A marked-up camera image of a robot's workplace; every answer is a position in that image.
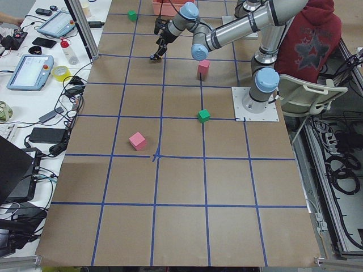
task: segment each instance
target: bottle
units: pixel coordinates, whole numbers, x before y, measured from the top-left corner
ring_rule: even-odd
[[[66,56],[69,64],[75,65],[79,62],[73,49],[70,47],[70,44],[64,38],[61,38],[61,48],[63,49],[64,55]]]

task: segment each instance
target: cardboard sheet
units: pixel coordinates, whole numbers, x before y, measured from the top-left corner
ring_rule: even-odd
[[[197,2],[208,17],[235,5]],[[200,81],[190,35],[150,62],[154,20],[151,0],[111,5],[37,250],[43,265],[314,265],[319,249],[281,111],[278,123],[234,120],[230,87],[248,84],[259,40],[211,52]],[[137,131],[142,151],[128,142]]]

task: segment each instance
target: chair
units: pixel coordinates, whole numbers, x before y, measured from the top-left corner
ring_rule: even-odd
[[[290,117],[305,117],[291,144],[293,145],[311,115],[329,110],[331,103],[347,90],[346,87],[335,87],[331,79],[326,80],[326,85],[321,85],[281,74],[278,91],[283,114]]]

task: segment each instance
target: tape roll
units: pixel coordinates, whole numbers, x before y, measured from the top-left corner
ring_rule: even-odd
[[[12,116],[12,109],[4,101],[0,101],[0,123],[5,123]]]
[[[54,76],[56,81],[60,82],[63,82],[64,80],[70,80],[72,76],[67,66],[54,67],[51,74]]]

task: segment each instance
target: monitor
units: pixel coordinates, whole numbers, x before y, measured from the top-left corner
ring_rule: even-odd
[[[54,64],[49,55],[23,55],[10,78],[10,90],[39,91],[45,84]]]
[[[0,136],[0,205],[21,182],[33,164],[32,156]]]
[[[75,23],[70,14],[68,12],[58,11],[37,28],[37,31],[43,35],[60,38],[67,35],[74,27]]]

